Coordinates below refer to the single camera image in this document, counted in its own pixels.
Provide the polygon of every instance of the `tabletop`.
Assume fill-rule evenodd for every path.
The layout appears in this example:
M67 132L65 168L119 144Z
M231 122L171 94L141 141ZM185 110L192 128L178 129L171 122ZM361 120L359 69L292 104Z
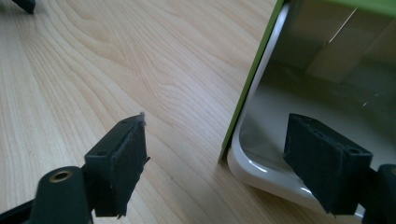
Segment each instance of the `tabletop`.
M95 223L337 223L233 177L221 142L275 0L0 1L0 213L146 114L127 216Z

